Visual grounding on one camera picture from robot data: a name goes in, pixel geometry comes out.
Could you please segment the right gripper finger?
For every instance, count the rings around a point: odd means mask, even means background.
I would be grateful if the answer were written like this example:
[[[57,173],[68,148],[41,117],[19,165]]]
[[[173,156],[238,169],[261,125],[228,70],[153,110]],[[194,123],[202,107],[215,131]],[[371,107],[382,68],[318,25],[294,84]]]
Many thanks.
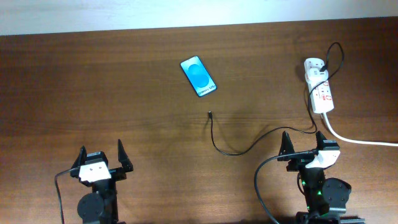
[[[291,158],[293,158],[294,153],[295,151],[290,136],[287,131],[284,131],[282,133],[278,161],[289,161]]]
[[[327,139],[321,131],[316,132],[316,140],[318,151],[339,151],[340,146],[335,140]]]

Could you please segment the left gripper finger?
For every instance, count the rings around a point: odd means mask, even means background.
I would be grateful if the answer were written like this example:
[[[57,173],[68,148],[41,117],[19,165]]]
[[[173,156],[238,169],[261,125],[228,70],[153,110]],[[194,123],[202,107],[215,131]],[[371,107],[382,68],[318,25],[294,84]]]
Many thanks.
[[[87,157],[86,148],[85,148],[85,146],[82,146],[80,148],[80,152],[78,154],[78,157],[74,161],[74,163],[71,166],[71,168],[74,169],[74,168],[78,168],[78,167],[82,166],[85,163],[85,161],[86,161],[86,157]]]
[[[121,163],[125,172],[132,172],[134,170],[133,164],[124,150],[122,141],[118,139],[118,161]]]

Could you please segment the blue Galaxy smartphone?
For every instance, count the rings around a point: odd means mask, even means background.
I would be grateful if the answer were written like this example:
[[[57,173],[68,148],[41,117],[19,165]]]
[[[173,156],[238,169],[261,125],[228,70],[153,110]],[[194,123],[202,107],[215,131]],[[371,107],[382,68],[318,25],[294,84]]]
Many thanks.
[[[199,56],[193,56],[180,63],[180,66],[198,97],[217,90],[217,85],[202,63]]]

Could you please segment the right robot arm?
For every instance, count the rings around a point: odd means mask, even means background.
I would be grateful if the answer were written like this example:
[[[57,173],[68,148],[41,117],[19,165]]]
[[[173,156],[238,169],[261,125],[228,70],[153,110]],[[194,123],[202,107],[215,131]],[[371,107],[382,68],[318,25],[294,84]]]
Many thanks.
[[[296,213],[295,223],[364,223],[363,218],[343,216],[351,185],[341,179],[325,177],[324,170],[336,163],[340,146],[320,131],[316,133],[316,140],[316,148],[296,152],[289,134],[282,133],[279,160],[288,162],[288,172],[298,172],[308,210]]]

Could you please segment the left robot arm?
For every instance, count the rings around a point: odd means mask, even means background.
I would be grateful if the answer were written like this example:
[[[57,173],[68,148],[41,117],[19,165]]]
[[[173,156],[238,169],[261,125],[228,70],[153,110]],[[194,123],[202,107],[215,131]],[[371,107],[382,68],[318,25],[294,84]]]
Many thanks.
[[[83,223],[119,223],[116,182],[127,179],[126,174],[134,170],[121,140],[118,140],[118,161],[121,166],[110,169],[103,151],[89,154],[85,147],[81,147],[70,176],[91,188],[77,205]]]

